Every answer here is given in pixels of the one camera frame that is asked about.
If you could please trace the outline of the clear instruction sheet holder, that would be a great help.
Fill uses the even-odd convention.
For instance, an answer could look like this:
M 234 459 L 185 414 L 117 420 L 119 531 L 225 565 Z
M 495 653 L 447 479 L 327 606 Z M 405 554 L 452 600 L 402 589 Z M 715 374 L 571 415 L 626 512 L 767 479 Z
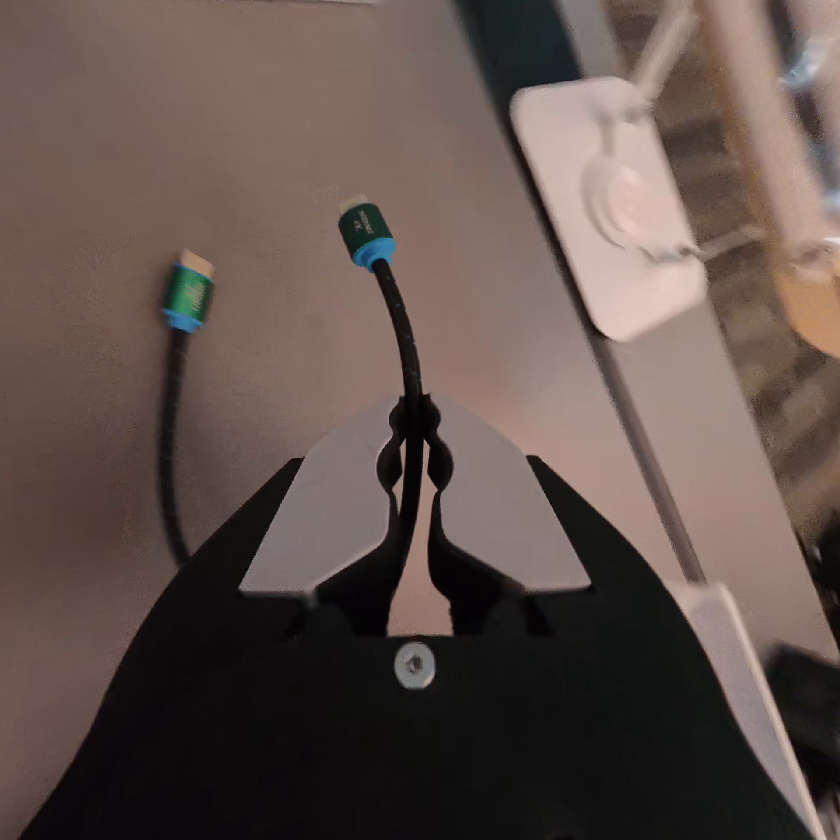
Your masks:
M 653 2 L 632 81 L 653 110 L 696 38 L 779 259 L 838 274 L 838 2 Z

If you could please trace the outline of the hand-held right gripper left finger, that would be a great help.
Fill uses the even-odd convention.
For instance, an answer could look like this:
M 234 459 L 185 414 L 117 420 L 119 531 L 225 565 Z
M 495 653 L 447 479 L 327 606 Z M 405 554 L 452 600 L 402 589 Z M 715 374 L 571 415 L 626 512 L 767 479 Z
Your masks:
M 411 542 L 394 487 L 403 475 L 404 400 L 388 395 L 302 460 L 239 592 L 333 606 L 360 635 L 384 635 Z

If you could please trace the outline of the clear plastic bin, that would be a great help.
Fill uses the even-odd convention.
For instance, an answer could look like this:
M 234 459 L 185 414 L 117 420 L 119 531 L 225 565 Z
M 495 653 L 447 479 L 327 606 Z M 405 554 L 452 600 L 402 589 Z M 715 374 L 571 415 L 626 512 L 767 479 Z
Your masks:
M 825 839 L 805 776 L 733 595 L 721 583 L 664 581 L 713 667 L 756 759 L 812 836 Z

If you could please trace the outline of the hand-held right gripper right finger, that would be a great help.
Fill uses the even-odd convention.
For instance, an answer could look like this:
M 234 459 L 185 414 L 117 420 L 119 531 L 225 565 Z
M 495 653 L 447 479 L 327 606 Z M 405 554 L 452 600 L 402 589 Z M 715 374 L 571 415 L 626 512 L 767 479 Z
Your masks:
M 446 395 L 425 397 L 432 583 L 455 635 L 477 635 L 500 602 L 588 590 L 592 581 L 509 438 Z

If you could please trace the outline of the white sign stand base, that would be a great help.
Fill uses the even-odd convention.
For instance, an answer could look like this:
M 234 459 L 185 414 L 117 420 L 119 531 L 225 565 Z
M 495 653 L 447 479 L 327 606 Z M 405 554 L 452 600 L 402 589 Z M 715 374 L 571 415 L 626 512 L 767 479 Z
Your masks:
M 638 86 L 600 77 L 528 87 L 510 117 L 602 335 L 634 341 L 706 299 L 707 271 Z

